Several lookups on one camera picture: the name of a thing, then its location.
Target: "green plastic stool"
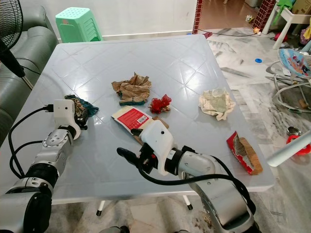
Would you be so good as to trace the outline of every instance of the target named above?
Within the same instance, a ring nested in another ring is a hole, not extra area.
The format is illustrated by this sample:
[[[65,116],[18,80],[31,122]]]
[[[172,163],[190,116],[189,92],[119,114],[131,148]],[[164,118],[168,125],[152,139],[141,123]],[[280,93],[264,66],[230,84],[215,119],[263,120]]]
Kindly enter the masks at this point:
[[[94,15],[88,8],[70,7],[55,17],[63,43],[102,40]]]

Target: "white table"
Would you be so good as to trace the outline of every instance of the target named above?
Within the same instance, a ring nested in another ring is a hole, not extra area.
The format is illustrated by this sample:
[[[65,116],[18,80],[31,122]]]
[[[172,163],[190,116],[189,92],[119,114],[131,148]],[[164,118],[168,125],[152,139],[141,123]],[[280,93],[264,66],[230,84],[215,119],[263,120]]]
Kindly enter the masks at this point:
[[[134,152],[140,149],[136,140],[110,117],[120,109],[119,97],[111,82],[130,79],[134,71],[150,77],[149,101],[164,94],[172,98],[172,110],[161,113],[160,117],[169,124],[179,148],[187,145],[197,152],[219,157],[249,191],[264,191],[274,184],[270,168],[240,109],[236,106],[227,121],[217,121],[198,107],[203,90],[229,90],[203,35],[68,43],[56,47],[17,118],[70,93],[100,108],[98,114],[88,120],[88,130],[74,142],[73,153],[54,189],[53,204],[195,194],[187,185],[166,187],[145,180],[116,153],[117,147]],[[148,103],[138,108],[151,114],[147,106]],[[28,141],[44,139],[53,127],[52,113],[37,113],[15,130],[15,148]],[[249,176],[231,154],[226,140],[234,131],[247,138],[257,152],[263,166],[260,175]],[[40,147],[30,145],[18,153],[24,171]],[[9,169],[11,154],[7,139],[0,152],[2,194],[17,178]],[[158,179],[177,179],[173,175],[161,177],[156,170],[151,175]]]

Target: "tiled floor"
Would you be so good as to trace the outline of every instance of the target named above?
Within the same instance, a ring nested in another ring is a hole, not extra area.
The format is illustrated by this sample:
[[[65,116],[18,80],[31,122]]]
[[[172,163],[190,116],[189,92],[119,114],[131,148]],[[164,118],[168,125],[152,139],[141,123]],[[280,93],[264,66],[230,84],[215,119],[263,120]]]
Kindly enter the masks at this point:
[[[232,35],[251,34],[250,28],[211,30]],[[228,37],[213,35],[211,47],[235,100],[266,157],[283,147],[285,129],[292,125],[305,132],[311,116],[295,114],[275,106],[273,82],[265,69],[278,60],[272,50],[274,41],[267,36]],[[254,60],[261,58],[263,63]],[[292,92],[286,99],[292,101]],[[293,156],[279,167],[271,168],[276,184],[261,193],[251,193],[257,207],[255,220],[262,233],[309,233],[311,228],[311,163],[309,155]],[[190,196],[194,209],[189,211],[182,197],[106,201],[101,217],[95,215],[99,202],[52,207],[53,232],[98,233],[110,226],[128,225],[131,233],[173,233],[180,229],[192,233],[214,233],[200,199]]]
[[[245,22],[247,15],[256,17],[255,8],[247,5],[244,0],[204,0],[199,29],[249,27]]]

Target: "black cable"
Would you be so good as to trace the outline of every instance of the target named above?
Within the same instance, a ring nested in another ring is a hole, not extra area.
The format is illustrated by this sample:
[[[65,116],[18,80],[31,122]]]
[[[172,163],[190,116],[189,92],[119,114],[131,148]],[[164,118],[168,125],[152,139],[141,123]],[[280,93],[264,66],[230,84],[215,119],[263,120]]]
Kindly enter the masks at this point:
[[[199,31],[203,31],[203,32],[206,32],[206,33],[213,33],[213,32],[208,32],[208,31],[204,31],[204,30],[201,30],[199,29]],[[216,34],[216,35],[227,35],[227,34],[219,34],[219,33],[213,33],[213,34]],[[227,35],[227,36],[251,36],[251,35]]]
[[[155,178],[147,175],[143,171],[143,169],[142,169],[143,158],[141,158],[138,162],[138,171],[142,175],[142,177],[144,177],[146,180],[148,180],[152,183],[156,183],[159,185],[166,185],[166,186],[189,184],[189,183],[194,183],[194,182],[204,181],[204,180],[210,180],[210,179],[224,179],[224,180],[232,181],[234,183],[235,187],[237,188],[237,190],[239,191],[239,193],[246,199],[247,206],[249,207],[252,214],[254,214],[256,211],[256,206],[253,203],[253,201],[250,199],[249,193],[248,193],[245,185],[232,175],[232,173],[229,171],[227,166],[220,159],[218,159],[214,156],[213,156],[213,158],[215,158],[217,160],[217,162],[220,163],[220,165],[224,168],[224,170],[228,173],[228,175],[210,174],[210,175],[195,176],[195,177],[191,177],[191,178],[188,178],[185,180],[162,181],[162,180],[158,180],[158,179],[155,179]]]
[[[25,173],[24,173],[23,169],[21,168],[21,166],[20,166],[20,164],[19,164],[19,162],[18,162],[18,159],[17,159],[17,157],[16,157],[16,153],[15,153],[15,151],[14,151],[14,147],[13,147],[13,143],[12,143],[12,132],[13,132],[13,130],[14,130],[20,123],[22,123],[25,119],[27,119],[28,117],[30,117],[30,116],[32,116],[33,114],[35,114],[35,113],[37,113],[37,112],[40,112],[40,111],[42,111],[42,110],[47,110],[47,107],[39,108],[39,109],[37,109],[37,110],[35,110],[35,111],[29,113],[29,114],[26,115],[25,117],[23,117],[20,121],[18,121],[18,123],[16,123],[16,124],[10,129],[9,134],[8,134],[8,141],[9,141],[9,146],[10,146],[11,154],[12,154],[13,160],[14,160],[14,162],[15,162],[15,164],[16,164],[16,167],[18,168],[20,174],[17,175],[17,174],[15,174],[15,173],[13,172],[13,170],[15,170],[14,167],[13,167],[13,164],[12,164],[12,165],[10,164],[10,169],[11,169],[12,172],[13,172],[18,178],[20,178],[20,179],[23,178],[23,177],[25,176]]]
[[[38,74],[38,75],[41,75],[40,73],[38,73],[38,72],[36,72],[36,71],[34,71],[34,70],[32,70],[32,69],[29,69],[28,67],[24,67],[24,66],[22,66],[22,65],[20,65],[20,66],[23,67],[23,68],[25,68],[25,69],[30,70],[30,71],[33,72],[33,73],[36,73],[36,74]]]
[[[24,148],[25,146],[30,145],[30,144],[35,144],[35,143],[42,143],[42,141],[32,141],[32,142],[27,142],[27,143],[21,145],[19,148],[17,148],[17,149],[15,150],[15,155],[16,155],[22,148]],[[18,177],[18,175],[20,175],[20,174],[19,174],[19,173],[14,169],[14,167],[13,167],[13,156],[11,156],[11,158],[10,158],[10,167],[13,168],[13,169],[11,169],[12,172]]]

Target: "white chair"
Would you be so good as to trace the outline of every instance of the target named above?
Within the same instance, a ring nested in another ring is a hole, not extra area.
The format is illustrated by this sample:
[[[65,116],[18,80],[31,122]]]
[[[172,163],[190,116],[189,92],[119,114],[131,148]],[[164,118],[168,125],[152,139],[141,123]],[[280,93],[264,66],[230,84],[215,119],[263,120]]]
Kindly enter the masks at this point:
[[[275,4],[274,8],[273,8],[273,10],[272,10],[272,12],[268,18],[268,21],[267,21],[266,25],[264,26],[264,29],[262,30],[263,34],[268,34],[269,28],[273,22],[273,19],[276,15],[276,12],[279,12],[279,11],[280,11],[280,7]],[[277,50],[278,48],[280,48],[280,46],[283,42],[283,39],[286,36],[287,31],[289,30],[292,23],[310,24],[310,18],[311,18],[311,15],[295,15],[287,8],[283,9],[281,16],[287,21],[287,23],[286,23],[284,29],[282,30],[281,35],[278,37],[278,39],[276,40],[275,44],[272,47],[274,50]],[[297,34],[298,30],[299,30],[299,26],[297,26],[295,28],[293,34]]]

